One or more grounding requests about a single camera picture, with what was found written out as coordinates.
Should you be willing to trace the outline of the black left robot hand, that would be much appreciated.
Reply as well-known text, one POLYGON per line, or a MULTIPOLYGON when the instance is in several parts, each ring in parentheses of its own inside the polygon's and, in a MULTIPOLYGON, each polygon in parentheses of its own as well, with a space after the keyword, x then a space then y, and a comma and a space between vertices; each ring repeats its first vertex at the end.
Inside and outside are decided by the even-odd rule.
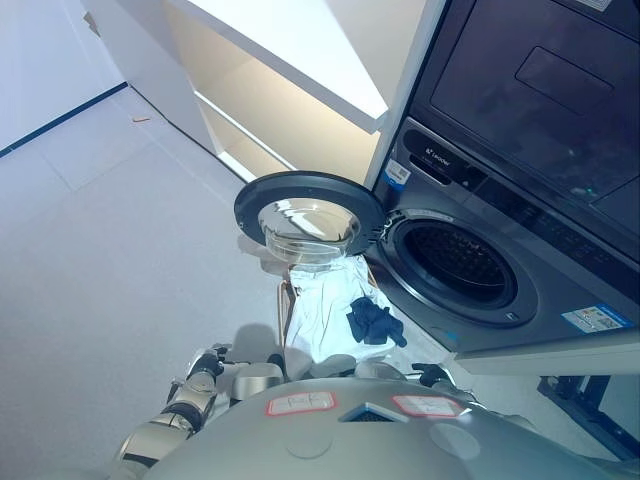
POLYGON ((213 376, 219 376, 224 372, 226 364, 231 364, 231 361, 227 360, 227 357, 232 349, 230 343, 227 344, 214 344, 207 349, 207 369, 213 376))

